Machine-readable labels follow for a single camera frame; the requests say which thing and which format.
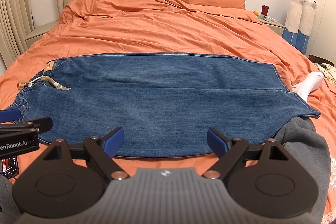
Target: orange duvet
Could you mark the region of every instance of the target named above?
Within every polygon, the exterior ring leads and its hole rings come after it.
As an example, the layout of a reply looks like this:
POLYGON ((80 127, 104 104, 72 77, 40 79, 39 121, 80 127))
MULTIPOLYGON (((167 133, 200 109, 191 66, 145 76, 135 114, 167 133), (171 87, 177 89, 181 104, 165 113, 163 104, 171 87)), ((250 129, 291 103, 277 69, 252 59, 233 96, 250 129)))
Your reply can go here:
MULTIPOLYGON (((284 83, 302 81, 318 71, 303 54, 289 45, 246 10, 186 4, 181 0, 74 0, 67 4, 58 24, 19 56, 0 77, 0 109, 10 105, 18 81, 28 81, 50 60, 104 52, 194 52, 233 55, 276 66, 284 83)), ((332 173, 324 222, 336 215, 336 90, 322 85, 308 98, 321 112, 312 119, 329 145, 332 173)), ((45 149, 19 156, 20 172, 45 149)), ((216 162, 214 155, 185 159, 115 159, 130 175, 137 167, 196 168, 199 174, 216 162)))

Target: black cable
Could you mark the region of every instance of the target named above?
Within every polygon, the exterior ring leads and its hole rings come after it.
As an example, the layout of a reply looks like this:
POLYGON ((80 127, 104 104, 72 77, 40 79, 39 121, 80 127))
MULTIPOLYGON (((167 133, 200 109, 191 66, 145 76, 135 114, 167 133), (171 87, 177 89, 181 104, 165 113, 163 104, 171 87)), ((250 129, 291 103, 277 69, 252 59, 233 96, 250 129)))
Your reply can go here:
POLYGON ((12 179, 15 179, 15 180, 16 180, 16 178, 15 178, 13 175, 9 174, 9 173, 6 173, 6 172, 0 172, 0 174, 8 175, 8 176, 10 176, 12 179))

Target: metal screw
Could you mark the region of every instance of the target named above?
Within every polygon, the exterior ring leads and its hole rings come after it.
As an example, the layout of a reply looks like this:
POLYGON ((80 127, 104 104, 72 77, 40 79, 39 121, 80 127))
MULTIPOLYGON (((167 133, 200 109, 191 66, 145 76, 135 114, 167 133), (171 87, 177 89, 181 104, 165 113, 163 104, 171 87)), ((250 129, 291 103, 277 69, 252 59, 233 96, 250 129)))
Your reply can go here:
POLYGON ((111 177, 116 180, 123 180, 128 177, 124 171, 116 171, 111 174, 111 177))
POLYGON ((207 179, 218 179, 221 176, 221 173, 214 170, 208 170, 203 176, 207 179))

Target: gray sweatpants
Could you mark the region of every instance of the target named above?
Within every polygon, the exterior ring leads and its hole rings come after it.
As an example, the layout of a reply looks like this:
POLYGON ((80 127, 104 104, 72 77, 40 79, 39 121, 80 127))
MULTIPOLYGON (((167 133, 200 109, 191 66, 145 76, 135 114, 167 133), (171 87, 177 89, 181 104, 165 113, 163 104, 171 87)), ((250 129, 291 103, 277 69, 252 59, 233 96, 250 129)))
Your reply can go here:
MULTIPOLYGON (((319 187, 319 197, 311 214, 320 222, 326 205, 330 180, 330 155, 325 139, 316 134, 310 119, 293 118, 275 137, 310 173, 319 187)), ((11 224, 19 211, 11 196, 11 184, 0 175, 0 223, 11 224)))

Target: white sock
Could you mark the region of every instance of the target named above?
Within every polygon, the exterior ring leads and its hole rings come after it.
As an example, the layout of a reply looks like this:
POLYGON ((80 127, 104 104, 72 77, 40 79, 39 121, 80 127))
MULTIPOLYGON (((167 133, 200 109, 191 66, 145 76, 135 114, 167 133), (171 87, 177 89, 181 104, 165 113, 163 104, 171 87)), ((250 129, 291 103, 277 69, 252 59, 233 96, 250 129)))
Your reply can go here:
POLYGON ((293 86, 293 92, 308 102, 309 93, 321 85, 323 77, 324 75, 320 71, 311 72, 302 82, 293 86))

